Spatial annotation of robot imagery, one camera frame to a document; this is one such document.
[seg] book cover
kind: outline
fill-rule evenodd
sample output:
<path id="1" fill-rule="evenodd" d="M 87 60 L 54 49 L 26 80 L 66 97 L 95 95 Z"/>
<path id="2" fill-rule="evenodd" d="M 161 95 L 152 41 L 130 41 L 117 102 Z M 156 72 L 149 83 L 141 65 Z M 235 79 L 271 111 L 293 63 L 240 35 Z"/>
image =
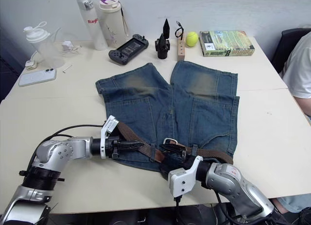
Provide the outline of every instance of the book cover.
<path id="1" fill-rule="evenodd" d="M 255 48 L 244 31 L 200 32 L 203 56 L 251 56 Z"/>

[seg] black chair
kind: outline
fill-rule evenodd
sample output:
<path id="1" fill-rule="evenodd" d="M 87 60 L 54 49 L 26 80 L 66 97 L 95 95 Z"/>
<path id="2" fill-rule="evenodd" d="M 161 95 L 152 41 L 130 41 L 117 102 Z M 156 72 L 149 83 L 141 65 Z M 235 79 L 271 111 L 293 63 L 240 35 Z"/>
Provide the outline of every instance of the black chair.
<path id="1" fill-rule="evenodd" d="M 282 31 L 281 40 L 278 43 L 276 52 L 271 60 L 273 67 L 278 73 L 283 70 L 284 63 L 287 61 L 300 38 L 308 34 L 310 31 L 311 28 L 295 28 Z"/>

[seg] jeans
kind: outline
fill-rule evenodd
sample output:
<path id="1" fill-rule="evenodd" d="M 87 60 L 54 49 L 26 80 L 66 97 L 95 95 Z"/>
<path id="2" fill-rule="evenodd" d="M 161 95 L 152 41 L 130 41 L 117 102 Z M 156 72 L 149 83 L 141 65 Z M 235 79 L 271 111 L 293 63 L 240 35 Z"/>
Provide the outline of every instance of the jeans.
<path id="1" fill-rule="evenodd" d="M 311 207 L 311 193 L 296 196 L 279 197 L 277 200 L 291 213 L 299 213 L 304 208 Z"/>
<path id="2" fill-rule="evenodd" d="M 237 145 L 238 75 L 180 61 L 168 84 L 153 64 L 96 82 L 107 116 L 127 124 L 159 148 L 165 138 L 233 156 Z M 158 163 L 139 152 L 120 154 L 119 162 L 153 171 Z"/>

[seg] bottle cap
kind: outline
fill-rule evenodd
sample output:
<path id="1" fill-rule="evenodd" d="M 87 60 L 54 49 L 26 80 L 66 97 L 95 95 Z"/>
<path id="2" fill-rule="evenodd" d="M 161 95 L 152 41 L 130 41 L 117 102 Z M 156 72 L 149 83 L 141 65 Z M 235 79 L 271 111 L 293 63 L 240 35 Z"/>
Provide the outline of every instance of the bottle cap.
<path id="1" fill-rule="evenodd" d="M 77 2 L 82 10 L 90 10 L 94 7 L 92 0 L 77 0 Z"/>
<path id="2" fill-rule="evenodd" d="M 44 22 L 39 23 L 39 25 L 34 28 L 25 27 L 24 32 L 26 33 L 26 39 L 28 40 L 28 42 L 37 43 L 49 37 L 50 36 L 49 32 L 47 32 L 46 30 L 43 30 L 42 28 L 39 28 L 45 25 L 47 25 L 47 22 L 44 21 Z"/>
<path id="3" fill-rule="evenodd" d="M 119 0 L 100 0 L 99 8 L 104 12 L 113 13 L 121 9 Z"/>

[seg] brown belt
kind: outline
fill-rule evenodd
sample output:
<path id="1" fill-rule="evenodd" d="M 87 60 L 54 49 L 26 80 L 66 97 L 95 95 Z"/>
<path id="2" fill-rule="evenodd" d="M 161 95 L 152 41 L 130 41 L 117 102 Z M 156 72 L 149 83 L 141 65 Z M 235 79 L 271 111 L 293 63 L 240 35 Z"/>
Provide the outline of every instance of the brown belt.
<path id="1" fill-rule="evenodd" d="M 151 146 L 145 143 L 144 140 L 142 140 L 139 136 L 137 136 L 130 127 L 128 127 L 126 124 L 120 121 L 118 123 L 117 128 L 126 140 L 137 140 L 137 141 L 143 142 L 144 145 L 140 147 L 138 151 L 152 158 L 153 149 L 151 148 Z M 186 147 L 186 149 L 187 149 L 187 153 L 190 154 L 192 148 Z M 229 155 L 221 151 L 197 149 L 197 154 L 204 158 L 217 158 L 221 162 L 233 164 L 233 159 Z M 154 153 L 154 160 L 156 162 L 161 163 L 164 158 L 165 158 L 164 154 L 160 150 L 156 149 Z"/>

